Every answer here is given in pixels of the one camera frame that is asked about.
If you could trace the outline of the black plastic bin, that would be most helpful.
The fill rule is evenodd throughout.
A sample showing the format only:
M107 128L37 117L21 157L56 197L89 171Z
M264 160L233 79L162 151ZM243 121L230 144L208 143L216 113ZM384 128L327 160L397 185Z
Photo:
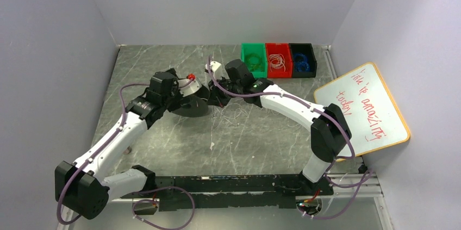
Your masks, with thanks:
M317 61L311 43L289 43L292 78L315 78Z

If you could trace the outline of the pink capped small bottle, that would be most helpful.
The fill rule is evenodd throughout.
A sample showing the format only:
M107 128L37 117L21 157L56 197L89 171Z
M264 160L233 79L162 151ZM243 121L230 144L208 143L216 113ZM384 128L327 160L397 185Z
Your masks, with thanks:
M123 155L128 155L128 154L131 153L131 151L132 151L132 148L131 148L131 147L127 147L127 148L122 152L122 154L123 154Z

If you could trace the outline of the whiteboard with wooden frame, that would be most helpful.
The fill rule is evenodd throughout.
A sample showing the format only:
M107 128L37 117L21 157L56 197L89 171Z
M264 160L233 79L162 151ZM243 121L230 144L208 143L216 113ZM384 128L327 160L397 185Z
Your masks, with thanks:
M374 63L366 63L319 87L317 104L340 107L357 156L410 139L410 130Z

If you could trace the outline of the black cable spool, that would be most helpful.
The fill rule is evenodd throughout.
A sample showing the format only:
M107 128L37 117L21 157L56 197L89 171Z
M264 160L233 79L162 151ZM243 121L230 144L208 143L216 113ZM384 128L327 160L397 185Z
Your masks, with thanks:
M180 89L182 98L177 104L174 114L183 117L204 117L209 112L208 99L210 91L203 85L188 85Z

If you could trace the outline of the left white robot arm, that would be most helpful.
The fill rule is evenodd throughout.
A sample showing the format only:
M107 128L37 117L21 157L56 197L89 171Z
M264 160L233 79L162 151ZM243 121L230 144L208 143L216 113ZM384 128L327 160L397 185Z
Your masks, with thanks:
M192 75L178 78L174 69L155 73L148 84L142 84L141 95L128 103L121 100L121 116L105 136L74 162L62 161L56 167L59 223L70 225L80 217L93 219L113 199L156 188L155 173L143 166L135 165L115 176L108 176L108 170L164 112L179 109L181 102L200 88L195 81Z

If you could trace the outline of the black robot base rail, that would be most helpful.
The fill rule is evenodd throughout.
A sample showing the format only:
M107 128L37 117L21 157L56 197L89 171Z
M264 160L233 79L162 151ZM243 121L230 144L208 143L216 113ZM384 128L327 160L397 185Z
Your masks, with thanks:
M158 176L155 184L124 199L155 197L161 212L189 209L278 207L294 209L303 200L331 196L326 179L316 183L302 174L234 176Z

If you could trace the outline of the green plastic bin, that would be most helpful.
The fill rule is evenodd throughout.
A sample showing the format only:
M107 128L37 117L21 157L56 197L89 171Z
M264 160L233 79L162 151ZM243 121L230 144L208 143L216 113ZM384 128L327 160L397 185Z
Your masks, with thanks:
M242 43L241 60L254 78L267 78L268 65L264 43Z

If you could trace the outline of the aluminium extrusion frame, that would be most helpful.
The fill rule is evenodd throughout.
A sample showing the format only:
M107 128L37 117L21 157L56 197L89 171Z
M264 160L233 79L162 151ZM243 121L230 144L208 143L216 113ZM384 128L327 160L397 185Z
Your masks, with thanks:
M303 216L308 216L313 219L329 220L330 215L327 214L328 208L333 201L338 198L347 199L347 206L357 198L373 198L378 209L378 216L384 229L392 229L393 225L387 213L382 193L382 188L377 176L365 171L358 174L328 174L322 179L326 179L333 188L333 195L312 197L308 200L303 200L295 209L302 213ZM153 215L159 210L159 201L155 198L141 199L124 199L123 196L113 199L110 202L128 201L132 204L134 217L141 220L144 215ZM191 209L197 209L195 204L191 205ZM58 223L59 229L68 229L69 225Z

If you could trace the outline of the red plastic bin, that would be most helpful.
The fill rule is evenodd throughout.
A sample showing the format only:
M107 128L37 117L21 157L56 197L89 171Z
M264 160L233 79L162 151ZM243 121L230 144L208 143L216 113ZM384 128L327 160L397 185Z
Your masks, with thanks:
M266 43L267 77L291 78L293 63L288 43Z

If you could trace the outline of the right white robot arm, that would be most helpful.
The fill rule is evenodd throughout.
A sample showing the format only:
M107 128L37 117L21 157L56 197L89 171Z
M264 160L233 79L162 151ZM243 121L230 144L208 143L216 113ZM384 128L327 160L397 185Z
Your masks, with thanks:
M331 103L325 107L308 102L268 79L256 79L240 59L226 66L208 59L205 71L211 79L209 88L216 93L212 98L218 105L231 98L242 98L246 103L280 113L310 131L313 154L301 172L308 181L318 182L337 159L354 158L352 133L338 105Z

